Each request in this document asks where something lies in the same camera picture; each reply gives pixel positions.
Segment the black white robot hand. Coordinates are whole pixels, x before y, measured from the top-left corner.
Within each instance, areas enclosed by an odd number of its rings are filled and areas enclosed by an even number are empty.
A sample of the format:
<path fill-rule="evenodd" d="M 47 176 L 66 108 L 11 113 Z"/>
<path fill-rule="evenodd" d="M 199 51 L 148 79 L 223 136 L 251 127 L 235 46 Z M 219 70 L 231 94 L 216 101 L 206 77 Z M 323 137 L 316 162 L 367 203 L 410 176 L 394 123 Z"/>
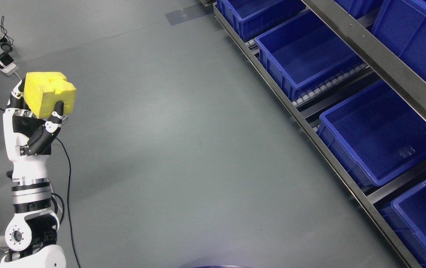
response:
<path fill-rule="evenodd" d="M 3 113 L 5 148 L 16 187 L 48 181 L 47 160 L 64 115 L 64 103 L 58 101 L 48 118 L 38 118 L 24 99 L 25 81 L 12 90 Z"/>

